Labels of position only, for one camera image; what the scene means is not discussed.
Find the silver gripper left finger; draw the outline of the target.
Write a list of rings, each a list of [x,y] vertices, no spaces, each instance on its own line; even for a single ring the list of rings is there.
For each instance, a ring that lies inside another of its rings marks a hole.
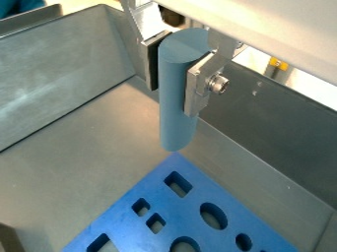
[[[121,0],[126,17],[137,37],[147,88],[158,89],[158,47],[169,36],[159,6],[153,0]]]

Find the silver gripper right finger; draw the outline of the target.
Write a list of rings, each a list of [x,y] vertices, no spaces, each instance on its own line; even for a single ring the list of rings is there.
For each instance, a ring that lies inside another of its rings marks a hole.
[[[232,61],[240,42],[214,29],[209,29],[210,52],[187,70],[185,114],[195,117],[207,106],[210,94],[221,95],[229,79],[222,75],[224,66]]]

